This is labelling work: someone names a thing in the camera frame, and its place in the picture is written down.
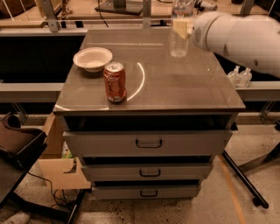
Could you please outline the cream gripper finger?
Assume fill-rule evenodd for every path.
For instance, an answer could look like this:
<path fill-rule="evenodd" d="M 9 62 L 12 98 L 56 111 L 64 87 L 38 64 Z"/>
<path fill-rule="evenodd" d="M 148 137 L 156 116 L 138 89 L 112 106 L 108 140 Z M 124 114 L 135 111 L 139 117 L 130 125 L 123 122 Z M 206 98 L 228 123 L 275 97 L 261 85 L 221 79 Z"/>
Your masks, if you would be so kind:
<path fill-rule="evenodd" d="M 174 18 L 172 29 L 182 39 L 188 39 L 193 32 L 193 21 L 190 18 Z"/>

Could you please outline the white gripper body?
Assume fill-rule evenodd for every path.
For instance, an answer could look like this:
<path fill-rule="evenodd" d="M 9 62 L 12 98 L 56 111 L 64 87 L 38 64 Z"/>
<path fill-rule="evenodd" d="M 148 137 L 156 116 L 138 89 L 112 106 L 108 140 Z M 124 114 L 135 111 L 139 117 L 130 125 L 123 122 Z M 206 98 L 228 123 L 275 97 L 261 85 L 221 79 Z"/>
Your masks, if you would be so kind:
<path fill-rule="evenodd" d="M 195 46 L 214 53 L 225 53 L 230 30 L 233 26 L 231 14 L 218 11 L 198 16 L 192 26 L 192 42 Z"/>

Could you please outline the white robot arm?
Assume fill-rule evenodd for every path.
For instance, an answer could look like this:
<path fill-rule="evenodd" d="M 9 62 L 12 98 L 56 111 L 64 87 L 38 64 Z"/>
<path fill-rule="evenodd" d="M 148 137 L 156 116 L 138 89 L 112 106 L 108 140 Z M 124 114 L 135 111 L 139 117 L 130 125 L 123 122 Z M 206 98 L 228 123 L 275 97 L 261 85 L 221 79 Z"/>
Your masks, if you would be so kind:
<path fill-rule="evenodd" d="M 196 18 L 175 17 L 171 29 L 198 48 L 280 78 L 280 24 L 271 17 L 210 11 Z"/>

